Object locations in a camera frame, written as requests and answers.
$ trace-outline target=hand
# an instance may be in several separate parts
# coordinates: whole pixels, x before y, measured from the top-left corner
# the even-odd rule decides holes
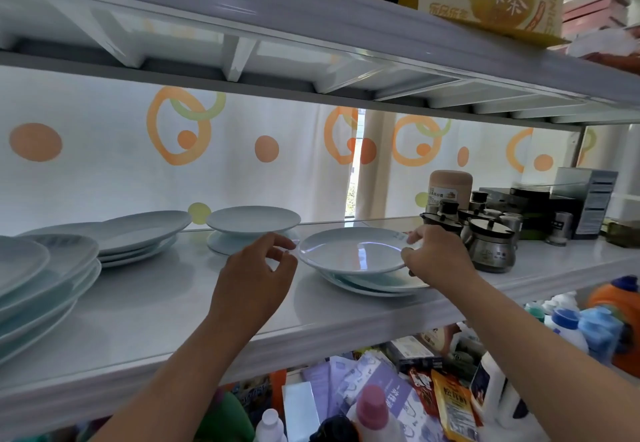
[[[460,236],[440,226],[423,225],[410,233],[406,242],[412,245],[420,238],[424,239],[422,248],[404,248],[402,258],[423,282],[442,291],[479,277]]]
[[[228,325],[243,341],[248,342],[280,307],[296,273],[298,259],[276,247],[293,250],[296,244],[267,233],[231,255],[218,276],[207,317]],[[275,271],[266,258],[280,262]]]

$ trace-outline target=person's right arm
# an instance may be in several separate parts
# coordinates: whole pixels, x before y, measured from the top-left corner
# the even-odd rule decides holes
[[[422,226],[419,238],[406,266],[462,312],[552,440],[640,441],[640,390],[488,284],[458,236]]]

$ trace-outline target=metal shelf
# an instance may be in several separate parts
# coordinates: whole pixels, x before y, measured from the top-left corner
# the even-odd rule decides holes
[[[407,231],[420,218],[366,221]],[[300,238],[363,223],[305,224]],[[180,233],[166,253],[102,272],[60,328],[0,366],[0,440],[113,413],[151,379],[209,309],[226,257],[210,231]],[[640,267],[640,252],[604,241],[566,248],[520,242],[508,274],[482,274],[517,302],[599,284]],[[224,376],[232,382],[462,320],[432,289],[401,299],[346,292],[302,262],[278,311]]]
[[[380,0],[0,0],[0,65],[575,130],[640,77]]]

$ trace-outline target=stack of plates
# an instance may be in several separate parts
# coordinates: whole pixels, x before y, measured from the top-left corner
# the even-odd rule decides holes
[[[207,225],[215,229],[207,239],[211,250],[232,255],[252,244],[260,236],[273,231],[297,240],[290,230],[300,224],[297,212],[273,206],[236,206],[219,209],[207,217]]]
[[[0,363],[55,329],[100,275],[98,243],[79,235],[0,236]]]
[[[93,238],[99,245],[102,268],[119,267],[152,257],[170,248],[176,234],[187,228],[185,211],[152,211],[96,223],[71,223],[40,228],[35,233],[72,233]]]
[[[404,297],[427,288],[409,275],[400,252],[407,235],[382,228],[338,228],[321,231],[298,245],[300,260],[332,284],[372,297]]]

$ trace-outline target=orange bottle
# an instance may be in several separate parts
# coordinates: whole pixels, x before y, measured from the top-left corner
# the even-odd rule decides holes
[[[640,377],[640,293],[637,280],[636,276],[629,275],[596,289],[589,297],[588,306],[604,306],[625,323],[613,365]]]

